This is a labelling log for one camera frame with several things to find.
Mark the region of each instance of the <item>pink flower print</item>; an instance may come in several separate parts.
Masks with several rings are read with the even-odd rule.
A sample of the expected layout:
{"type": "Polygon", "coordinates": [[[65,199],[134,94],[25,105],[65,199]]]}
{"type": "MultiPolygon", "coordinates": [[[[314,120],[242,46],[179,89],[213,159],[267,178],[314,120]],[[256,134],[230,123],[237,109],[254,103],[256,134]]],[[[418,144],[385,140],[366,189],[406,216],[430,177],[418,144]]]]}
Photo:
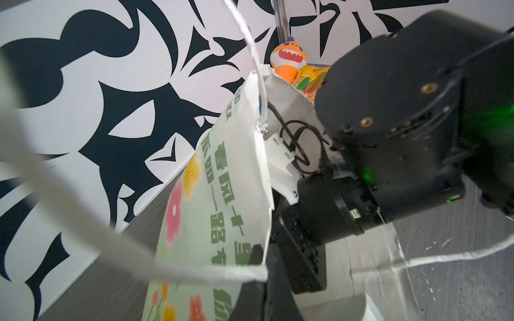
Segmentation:
{"type": "Polygon", "coordinates": [[[152,297],[152,305],[153,306],[156,306],[157,305],[157,299],[159,298],[159,293],[157,293],[157,290],[155,290],[154,292],[154,296],[152,297]]]}
{"type": "Polygon", "coordinates": [[[182,182],[178,183],[171,193],[170,202],[166,209],[166,243],[173,244],[175,236],[180,231],[180,202],[182,201],[182,182]]]}

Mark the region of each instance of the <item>yellow flower print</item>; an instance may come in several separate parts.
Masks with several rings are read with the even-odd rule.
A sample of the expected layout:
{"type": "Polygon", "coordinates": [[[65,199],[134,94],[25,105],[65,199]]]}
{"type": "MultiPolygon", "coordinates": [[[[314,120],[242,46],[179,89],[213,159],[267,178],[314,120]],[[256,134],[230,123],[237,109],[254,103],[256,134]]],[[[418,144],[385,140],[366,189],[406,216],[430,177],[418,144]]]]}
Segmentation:
{"type": "Polygon", "coordinates": [[[194,187],[201,178],[201,163],[196,158],[196,153],[189,161],[183,174],[183,195],[186,201],[189,201],[194,194],[194,187]]]}
{"type": "Polygon", "coordinates": [[[174,304],[164,304],[162,321],[177,321],[177,307],[174,304]]]}

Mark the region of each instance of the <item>orange plush toy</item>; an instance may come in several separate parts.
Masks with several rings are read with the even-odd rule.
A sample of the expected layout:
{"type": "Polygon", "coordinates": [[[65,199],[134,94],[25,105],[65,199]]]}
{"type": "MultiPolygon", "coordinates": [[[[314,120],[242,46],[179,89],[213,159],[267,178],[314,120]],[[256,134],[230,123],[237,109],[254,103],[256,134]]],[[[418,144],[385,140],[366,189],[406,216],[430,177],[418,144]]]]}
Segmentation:
{"type": "Polygon", "coordinates": [[[293,37],[288,37],[287,42],[279,45],[270,57],[271,66],[277,75],[292,83],[298,70],[307,65],[307,57],[293,37]]]}

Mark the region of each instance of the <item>snack package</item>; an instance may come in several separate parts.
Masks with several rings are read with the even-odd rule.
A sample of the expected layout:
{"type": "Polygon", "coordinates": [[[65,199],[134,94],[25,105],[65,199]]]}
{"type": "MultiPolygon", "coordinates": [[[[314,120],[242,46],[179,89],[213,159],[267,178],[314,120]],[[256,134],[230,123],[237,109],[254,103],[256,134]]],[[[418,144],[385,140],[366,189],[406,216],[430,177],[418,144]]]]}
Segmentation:
{"type": "Polygon", "coordinates": [[[321,87],[323,79],[325,79],[326,72],[330,67],[314,67],[304,66],[298,71],[296,79],[292,82],[294,88],[299,90],[302,95],[307,97],[312,103],[316,97],[316,92],[321,87]]]}

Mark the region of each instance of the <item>floral pattern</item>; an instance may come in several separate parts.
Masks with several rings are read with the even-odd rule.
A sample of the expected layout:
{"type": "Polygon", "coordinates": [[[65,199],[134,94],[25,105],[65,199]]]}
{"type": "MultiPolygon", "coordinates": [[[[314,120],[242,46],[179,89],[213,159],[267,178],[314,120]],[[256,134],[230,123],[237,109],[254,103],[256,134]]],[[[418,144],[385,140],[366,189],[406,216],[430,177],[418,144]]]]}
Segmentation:
{"type": "Polygon", "coordinates": [[[162,284],[162,300],[166,301],[167,297],[168,297],[168,284],[164,283],[164,284],[162,284]]]}
{"type": "Polygon", "coordinates": [[[166,210],[166,244],[173,244],[175,236],[180,232],[180,202],[182,202],[182,182],[178,183],[171,193],[170,202],[166,210]]]}
{"type": "Polygon", "coordinates": [[[164,304],[162,321],[177,321],[177,307],[174,304],[164,304]]]}
{"type": "Polygon", "coordinates": [[[189,164],[184,170],[182,180],[184,182],[183,193],[186,201],[189,201],[194,194],[194,187],[201,178],[201,163],[196,158],[196,153],[193,154],[189,164]]]}
{"type": "Polygon", "coordinates": [[[156,306],[158,300],[159,300],[159,293],[157,293],[157,290],[155,290],[154,296],[152,297],[152,305],[156,306]]]}
{"type": "Polygon", "coordinates": [[[205,314],[201,311],[201,298],[198,294],[191,297],[189,308],[191,309],[189,321],[207,321],[205,314]]]}

